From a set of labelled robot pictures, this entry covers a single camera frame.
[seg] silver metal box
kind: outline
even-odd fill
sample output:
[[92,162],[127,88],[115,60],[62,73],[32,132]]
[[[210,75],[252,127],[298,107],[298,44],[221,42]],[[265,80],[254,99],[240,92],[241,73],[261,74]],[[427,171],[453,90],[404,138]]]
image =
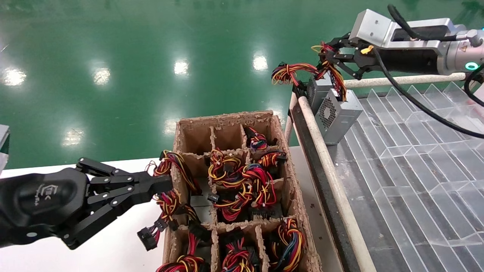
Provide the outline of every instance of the silver metal box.
[[347,91],[347,101],[337,101],[334,91],[327,93],[316,114],[321,135],[327,145],[336,145],[363,112],[352,90]]
[[316,115],[324,98],[326,98],[326,95],[332,88],[333,85],[329,75],[326,75],[326,78],[319,80],[315,80],[314,77],[311,77],[307,84],[307,101],[309,102],[309,105],[311,105],[311,110],[314,115]]

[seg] green epoxy floor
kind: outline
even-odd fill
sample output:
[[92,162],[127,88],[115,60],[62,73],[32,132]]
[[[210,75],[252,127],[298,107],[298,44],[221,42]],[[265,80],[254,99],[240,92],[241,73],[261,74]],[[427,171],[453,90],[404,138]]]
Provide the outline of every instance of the green epoxy floor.
[[[390,1],[408,20],[484,26],[478,1]],[[351,30],[388,2],[324,0],[6,0],[0,3],[0,123],[7,168],[157,157],[179,118],[274,110],[281,61]]]

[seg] white table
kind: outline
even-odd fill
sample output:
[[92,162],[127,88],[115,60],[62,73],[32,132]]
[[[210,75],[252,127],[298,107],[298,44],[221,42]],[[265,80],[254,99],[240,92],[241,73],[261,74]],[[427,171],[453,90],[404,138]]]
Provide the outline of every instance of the white table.
[[[291,147],[290,152],[324,271],[341,271],[328,228],[322,227],[326,226],[326,221],[319,215],[321,211],[317,204],[318,197],[302,149]],[[159,162],[158,159],[139,159],[105,163],[127,172],[140,172],[151,160]],[[66,167],[74,165],[4,170],[0,178],[30,173],[53,173]],[[160,209],[154,202],[136,205],[76,250],[70,250],[60,239],[54,237],[29,245],[0,248],[0,271],[155,272],[162,264],[164,235],[161,235],[156,249],[146,252],[136,233],[143,227],[151,226],[159,213]]]

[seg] black wire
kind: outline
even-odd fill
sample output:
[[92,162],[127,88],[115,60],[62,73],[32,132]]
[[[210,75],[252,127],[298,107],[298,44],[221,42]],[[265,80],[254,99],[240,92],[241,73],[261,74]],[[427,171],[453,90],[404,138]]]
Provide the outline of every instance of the black wire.
[[482,100],[480,100],[479,98],[477,98],[474,94],[472,94],[472,92],[470,92],[470,88],[469,88],[470,81],[473,80],[482,69],[484,69],[484,64],[481,64],[481,66],[479,66],[479,68],[477,68],[476,70],[472,71],[472,73],[470,73],[469,77],[466,79],[466,82],[464,83],[464,92],[474,102],[476,102],[477,104],[479,104],[481,106],[484,106],[484,102]]
[[415,99],[413,96],[411,96],[406,90],[404,90],[402,88],[402,86],[400,84],[398,84],[398,82],[395,81],[395,79],[390,74],[390,72],[388,72],[387,68],[385,67],[385,64],[381,60],[381,56],[380,56],[380,53],[378,52],[378,50],[376,48],[373,48],[372,52],[375,54],[375,57],[377,58],[377,61],[379,62],[380,66],[381,66],[382,72],[385,74],[385,76],[390,81],[390,83],[395,87],[395,89],[397,89],[405,97],[407,97],[407,99],[409,99],[410,102],[414,103],[414,105],[416,105],[417,108],[419,108],[420,110],[422,110],[426,114],[430,115],[430,117],[434,118],[435,120],[439,121],[440,123],[442,123],[442,124],[444,124],[444,125],[452,128],[454,130],[457,130],[457,131],[459,131],[461,133],[464,133],[464,134],[467,134],[469,136],[473,136],[473,137],[477,137],[477,138],[484,139],[484,134],[480,134],[480,133],[477,133],[477,132],[474,132],[474,131],[465,129],[465,128],[460,127],[460,126],[458,126],[458,125],[456,125],[456,124],[454,124],[452,122],[449,122],[447,119],[443,118],[442,116],[434,113],[433,111],[431,111],[430,109],[428,109],[427,107],[425,107],[417,99]]
[[422,34],[419,34],[415,32],[407,23],[407,21],[401,16],[401,14],[398,12],[398,10],[395,8],[394,5],[389,4],[388,5],[388,12],[392,16],[392,18],[395,20],[395,22],[403,29],[405,32],[413,39],[419,39],[422,41],[441,41],[441,42],[453,42],[457,41],[457,36],[452,35],[452,36],[439,36],[439,37],[434,37],[434,36],[423,36]]

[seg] robotic arm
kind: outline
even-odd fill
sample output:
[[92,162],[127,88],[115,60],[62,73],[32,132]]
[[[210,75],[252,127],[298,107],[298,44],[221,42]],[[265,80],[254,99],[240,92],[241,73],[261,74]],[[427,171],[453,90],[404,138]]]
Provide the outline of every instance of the robotic arm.
[[[375,56],[362,50],[370,45],[378,49],[389,71],[450,75],[474,71],[484,62],[484,30],[466,30],[448,18],[406,22],[392,5],[389,11],[397,22],[371,10],[359,13],[350,33],[328,43],[335,51],[354,48],[354,54],[327,50],[320,53],[321,61],[328,60],[358,80],[365,72],[381,71]],[[348,62],[359,70],[351,70]]]
[[88,158],[75,169],[2,179],[0,247],[55,236],[76,249],[132,206],[172,189],[169,175],[128,173]]

